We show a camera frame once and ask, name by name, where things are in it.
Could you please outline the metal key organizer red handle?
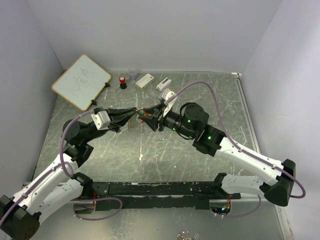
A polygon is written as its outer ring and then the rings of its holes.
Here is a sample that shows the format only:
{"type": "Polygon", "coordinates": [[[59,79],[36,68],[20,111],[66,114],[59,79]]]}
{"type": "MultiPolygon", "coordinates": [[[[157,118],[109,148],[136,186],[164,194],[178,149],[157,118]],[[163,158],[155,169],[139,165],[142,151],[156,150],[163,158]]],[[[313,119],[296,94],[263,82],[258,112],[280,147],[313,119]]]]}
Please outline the metal key organizer red handle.
{"type": "Polygon", "coordinates": [[[127,128],[130,132],[136,131],[139,127],[141,127],[144,122],[139,119],[140,111],[143,111],[144,108],[139,108],[137,114],[133,116],[127,123],[127,128]]]}

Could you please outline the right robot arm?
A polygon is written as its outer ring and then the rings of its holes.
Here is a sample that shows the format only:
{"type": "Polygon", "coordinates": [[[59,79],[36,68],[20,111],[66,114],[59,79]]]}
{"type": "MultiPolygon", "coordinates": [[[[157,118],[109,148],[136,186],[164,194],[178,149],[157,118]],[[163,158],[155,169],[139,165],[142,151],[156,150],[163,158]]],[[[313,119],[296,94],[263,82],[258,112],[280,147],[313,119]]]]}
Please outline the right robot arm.
{"type": "Polygon", "coordinates": [[[171,129],[192,140],[193,147],[202,154],[232,161],[254,174],[242,177],[223,175],[222,180],[212,186],[216,198],[246,193],[264,196],[277,206],[286,207],[289,204],[296,175],[294,161],[268,158],[229,139],[223,131],[208,124],[209,114],[197,103],[188,102],[180,109],[176,113],[160,103],[138,110],[138,117],[153,131],[171,129]]]}

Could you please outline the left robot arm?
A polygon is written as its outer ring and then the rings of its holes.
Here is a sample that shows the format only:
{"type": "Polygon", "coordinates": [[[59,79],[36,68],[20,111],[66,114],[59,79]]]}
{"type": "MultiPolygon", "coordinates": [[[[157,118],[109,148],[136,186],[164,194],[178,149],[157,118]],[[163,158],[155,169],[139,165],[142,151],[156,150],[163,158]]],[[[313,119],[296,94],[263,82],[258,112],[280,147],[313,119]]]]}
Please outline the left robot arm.
{"type": "Polygon", "coordinates": [[[13,240],[29,240],[65,204],[95,203],[93,180],[78,171],[94,149],[88,143],[109,131],[120,132],[137,111],[135,107],[98,107],[67,121],[59,153],[52,163],[12,197],[0,198],[1,230],[13,240]]]}

